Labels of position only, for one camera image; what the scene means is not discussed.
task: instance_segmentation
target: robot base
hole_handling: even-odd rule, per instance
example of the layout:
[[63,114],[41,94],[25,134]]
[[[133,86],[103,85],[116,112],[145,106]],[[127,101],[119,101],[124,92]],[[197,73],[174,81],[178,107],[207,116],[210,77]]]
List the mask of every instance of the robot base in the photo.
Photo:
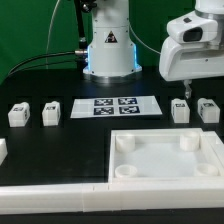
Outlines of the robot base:
[[83,77],[86,80],[102,84],[126,83],[140,79],[142,77],[142,68],[139,66],[135,72],[123,76],[98,76],[88,72],[83,72]]

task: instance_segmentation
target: cable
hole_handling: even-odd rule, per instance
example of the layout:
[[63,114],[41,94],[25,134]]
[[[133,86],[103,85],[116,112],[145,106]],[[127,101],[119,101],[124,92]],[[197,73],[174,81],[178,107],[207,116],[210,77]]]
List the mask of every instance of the cable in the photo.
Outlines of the cable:
[[52,54],[43,54],[43,55],[39,55],[39,56],[35,56],[35,57],[32,57],[32,58],[29,58],[29,59],[27,59],[25,61],[20,62],[15,67],[13,67],[9,71],[7,77],[10,76],[11,73],[14,73],[18,68],[20,68],[21,66],[23,66],[25,64],[28,64],[29,62],[36,61],[36,60],[42,59],[42,58],[53,58],[53,57],[60,57],[60,56],[66,56],[66,55],[75,55],[75,52],[74,51],[68,51],[68,52],[60,52],[60,53],[52,53]]
[[75,62],[75,61],[76,60],[67,60],[67,61],[51,62],[51,63],[47,63],[47,64],[44,63],[44,64],[39,64],[39,65],[33,65],[33,66],[29,66],[29,67],[26,67],[26,68],[16,70],[16,71],[12,72],[10,75],[8,75],[7,78],[11,78],[17,72],[21,72],[21,71],[24,71],[24,70],[29,70],[29,69],[32,69],[32,68],[42,67],[42,66],[46,66],[46,65],[57,65],[57,64],[63,64],[63,63]]
[[[57,10],[58,10],[58,7],[61,3],[61,0],[58,0],[55,7],[54,7],[54,11],[53,11],[53,14],[52,14],[52,17],[51,17],[51,23],[50,23],[50,27],[49,27],[49,30],[48,30],[48,37],[47,37],[47,48],[46,48],[46,54],[48,54],[49,52],[49,46],[50,46],[50,41],[51,41],[51,33],[52,33],[52,28],[53,28],[53,25],[54,25],[54,19],[55,19],[55,16],[57,14]],[[48,60],[46,58],[46,69],[48,69]]]
[[130,27],[130,30],[131,30],[131,33],[133,34],[133,36],[136,38],[136,40],[140,43],[140,44],[142,44],[145,48],[147,48],[148,50],[150,50],[150,51],[153,51],[153,52],[155,52],[155,53],[157,53],[157,54],[161,54],[159,51],[157,51],[157,50],[154,50],[153,48],[151,48],[151,47],[149,47],[149,46],[147,46],[137,35],[136,35],[136,33],[134,32],[134,30],[132,29],[132,26],[131,26],[131,23],[129,23],[129,27]]

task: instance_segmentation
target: warning label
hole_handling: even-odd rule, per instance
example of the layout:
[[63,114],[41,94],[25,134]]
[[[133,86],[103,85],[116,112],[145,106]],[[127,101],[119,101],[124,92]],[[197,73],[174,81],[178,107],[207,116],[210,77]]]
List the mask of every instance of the warning label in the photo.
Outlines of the warning label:
[[105,43],[117,43],[117,39],[112,31],[110,31]]

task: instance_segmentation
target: white cylinder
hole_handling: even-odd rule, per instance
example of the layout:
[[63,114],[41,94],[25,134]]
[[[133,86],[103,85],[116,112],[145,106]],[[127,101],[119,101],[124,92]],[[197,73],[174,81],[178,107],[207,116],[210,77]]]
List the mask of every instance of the white cylinder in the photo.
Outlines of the white cylinder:
[[180,148],[184,151],[196,151],[199,149],[200,136],[197,132],[186,132],[180,136]]
[[197,0],[195,9],[209,14],[224,14],[223,0]]
[[135,150],[135,136],[125,133],[116,136],[116,149],[121,153],[129,153]]
[[115,177],[132,178],[137,176],[137,168],[131,165],[121,165],[115,169]]
[[219,170],[211,164],[201,163],[201,164],[198,164],[197,167],[195,168],[194,175],[195,176],[200,176],[200,177],[203,177],[203,176],[209,176],[209,177],[218,176],[219,175]]

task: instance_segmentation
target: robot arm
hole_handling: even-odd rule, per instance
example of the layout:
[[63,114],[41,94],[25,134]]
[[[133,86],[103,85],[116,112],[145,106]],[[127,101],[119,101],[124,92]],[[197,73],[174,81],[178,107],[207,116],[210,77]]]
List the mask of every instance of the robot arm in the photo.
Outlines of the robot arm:
[[166,81],[224,75],[223,0],[197,0],[196,10],[169,22],[167,31],[160,58]]

